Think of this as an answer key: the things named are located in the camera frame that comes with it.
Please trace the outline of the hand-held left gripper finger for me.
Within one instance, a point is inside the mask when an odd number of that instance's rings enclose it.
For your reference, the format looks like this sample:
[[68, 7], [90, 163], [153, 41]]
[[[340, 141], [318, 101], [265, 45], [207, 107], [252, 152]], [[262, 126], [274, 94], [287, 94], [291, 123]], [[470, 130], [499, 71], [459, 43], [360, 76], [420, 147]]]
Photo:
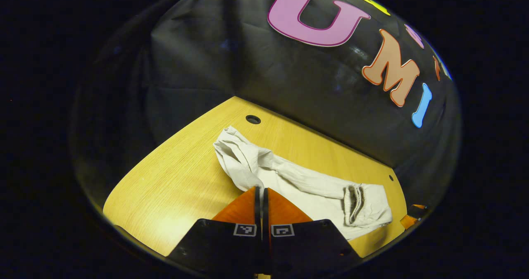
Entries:
[[260, 189], [252, 187], [211, 219], [198, 219], [168, 259], [202, 277], [255, 277], [263, 270]]
[[272, 277], [338, 277], [362, 262], [331, 220], [312, 219], [271, 188], [263, 194], [263, 226]]

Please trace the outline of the white jeans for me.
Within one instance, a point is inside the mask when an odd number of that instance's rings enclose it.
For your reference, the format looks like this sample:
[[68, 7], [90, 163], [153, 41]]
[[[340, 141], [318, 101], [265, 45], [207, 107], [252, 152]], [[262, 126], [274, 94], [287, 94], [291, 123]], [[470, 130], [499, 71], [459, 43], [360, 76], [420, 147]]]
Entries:
[[311, 219], [331, 220], [347, 240], [393, 220], [382, 185], [359, 184], [304, 168], [253, 144], [231, 126], [221, 131], [213, 147], [237, 188], [273, 189]]

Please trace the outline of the black backdrop cloth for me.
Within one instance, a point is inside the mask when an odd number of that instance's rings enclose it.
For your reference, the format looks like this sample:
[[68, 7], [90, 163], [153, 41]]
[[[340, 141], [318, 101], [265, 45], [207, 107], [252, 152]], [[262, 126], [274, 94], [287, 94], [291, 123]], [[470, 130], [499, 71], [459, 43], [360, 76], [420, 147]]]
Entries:
[[[275, 0], [161, 0], [123, 25], [78, 81], [74, 173], [102, 207], [115, 185], [170, 136], [237, 96], [393, 168], [407, 205], [437, 206], [462, 140], [455, 83], [416, 28], [364, 0], [351, 38], [316, 47], [267, 21]], [[300, 20], [330, 26], [335, 0]]]

